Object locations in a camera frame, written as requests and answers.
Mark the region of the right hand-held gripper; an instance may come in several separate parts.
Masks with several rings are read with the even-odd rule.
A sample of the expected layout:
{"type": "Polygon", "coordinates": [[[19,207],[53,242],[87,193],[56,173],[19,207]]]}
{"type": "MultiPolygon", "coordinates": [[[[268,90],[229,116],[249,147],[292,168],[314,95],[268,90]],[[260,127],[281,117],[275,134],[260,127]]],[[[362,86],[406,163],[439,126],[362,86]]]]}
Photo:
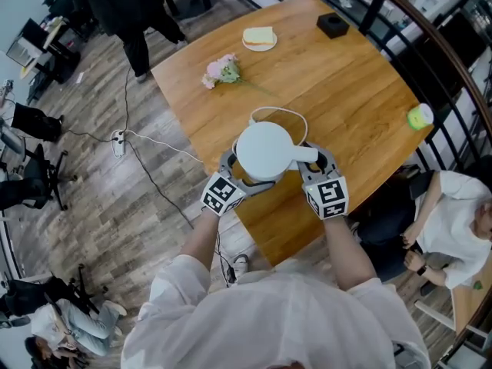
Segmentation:
{"type": "Polygon", "coordinates": [[[347,215],[347,182],[340,174],[333,154],[312,142],[306,142],[305,146],[318,152],[314,163],[298,162],[308,204],[321,220],[347,215]]]}

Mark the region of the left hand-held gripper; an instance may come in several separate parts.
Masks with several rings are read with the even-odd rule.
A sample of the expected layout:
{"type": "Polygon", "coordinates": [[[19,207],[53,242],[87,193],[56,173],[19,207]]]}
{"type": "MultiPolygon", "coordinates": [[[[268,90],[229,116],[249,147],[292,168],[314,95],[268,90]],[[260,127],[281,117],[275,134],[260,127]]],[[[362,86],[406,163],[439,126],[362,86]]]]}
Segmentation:
{"type": "Polygon", "coordinates": [[[201,195],[201,203],[217,216],[235,209],[245,198],[273,188],[275,181],[248,183],[234,178],[233,167],[237,156],[228,149],[220,158],[219,169],[209,179],[201,195]]]}

